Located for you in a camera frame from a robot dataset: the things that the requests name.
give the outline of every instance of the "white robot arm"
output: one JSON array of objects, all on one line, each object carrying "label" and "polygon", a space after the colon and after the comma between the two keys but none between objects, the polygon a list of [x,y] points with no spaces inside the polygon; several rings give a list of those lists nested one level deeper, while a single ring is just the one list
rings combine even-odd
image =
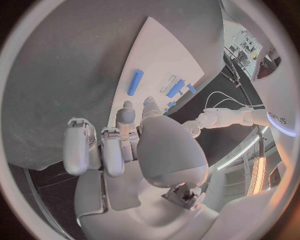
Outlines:
[{"label": "white robot arm", "polygon": [[224,128],[232,124],[252,126],[258,124],[269,126],[267,111],[265,109],[253,109],[242,107],[239,110],[228,108],[206,108],[195,120],[186,121],[182,124],[192,134],[193,138],[200,135],[201,129]]}]

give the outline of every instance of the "blue block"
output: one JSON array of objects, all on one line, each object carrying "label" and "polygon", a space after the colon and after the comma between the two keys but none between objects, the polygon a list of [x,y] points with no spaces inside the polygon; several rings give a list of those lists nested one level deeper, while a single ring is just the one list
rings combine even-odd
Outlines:
[{"label": "blue block", "polygon": [[181,79],[179,82],[177,82],[168,92],[166,95],[170,99],[173,98],[177,93],[179,93],[181,96],[183,93],[181,92],[181,89],[185,86],[185,82]]},{"label": "blue block", "polygon": [[192,92],[192,94],[195,94],[197,92],[196,89],[193,88],[193,86],[190,83],[187,85],[187,87]]},{"label": "blue block", "polygon": [[144,72],[142,70],[139,70],[139,69],[135,70],[133,78],[132,78],[130,86],[129,86],[129,89],[127,91],[127,94],[129,96],[133,96],[135,94],[143,75],[144,75]]}]

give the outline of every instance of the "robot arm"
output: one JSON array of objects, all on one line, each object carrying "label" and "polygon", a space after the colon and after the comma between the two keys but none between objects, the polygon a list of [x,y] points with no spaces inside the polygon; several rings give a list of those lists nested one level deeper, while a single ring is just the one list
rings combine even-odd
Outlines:
[{"label": "robot arm", "polygon": [[201,129],[224,128],[232,124],[252,126],[253,124],[269,126],[267,111],[252,107],[242,107],[239,110],[228,108],[206,108],[195,120],[186,121],[183,126],[193,138],[200,135]]}]

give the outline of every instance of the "white robotic hand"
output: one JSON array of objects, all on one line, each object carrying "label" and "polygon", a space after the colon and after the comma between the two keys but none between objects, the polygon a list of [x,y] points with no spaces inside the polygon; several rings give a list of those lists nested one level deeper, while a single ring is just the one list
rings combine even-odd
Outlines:
[{"label": "white robotic hand", "polygon": [[182,124],[193,138],[198,137],[203,128],[223,128],[232,124],[252,126],[254,123],[252,114],[254,110],[251,107],[242,107],[239,110],[206,108],[203,111],[195,120],[186,121]]},{"label": "white robotic hand", "polygon": [[252,107],[242,107],[239,110],[230,110],[228,108],[206,108],[203,110],[197,120],[201,121],[201,115],[215,114],[216,121],[212,121],[210,124],[203,127],[207,129],[224,128],[232,124],[241,124],[243,126],[253,125],[254,111]]}]

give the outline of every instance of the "white cable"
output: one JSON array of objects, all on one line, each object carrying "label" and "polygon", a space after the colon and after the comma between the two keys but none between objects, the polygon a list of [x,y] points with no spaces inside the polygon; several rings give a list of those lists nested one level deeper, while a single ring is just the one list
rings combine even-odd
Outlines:
[{"label": "white cable", "polygon": [[[262,106],[264,106],[263,104],[258,104],[258,105],[245,105],[245,104],[240,103],[239,101],[237,101],[237,100],[234,99],[233,97],[228,96],[227,94],[225,94],[225,93],[223,93],[223,92],[221,92],[221,91],[214,91],[214,92],[212,92],[212,93],[208,96],[208,98],[207,98],[207,100],[206,100],[206,103],[205,103],[205,109],[207,108],[208,101],[209,101],[211,95],[216,94],[216,93],[223,94],[223,95],[225,95],[226,97],[228,97],[230,100],[232,100],[232,101],[234,101],[234,102],[236,102],[236,103],[238,103],[238,104],[240,104],[240,105],[242,105],[242,106],[244,106],[244,107],[262,107]],[[222,101],[219,102],[217,105],[219,105],[220,103],[222,103],[222,102],[225,101],[225,100],[229,100],[228,98],[222,100]]]}]

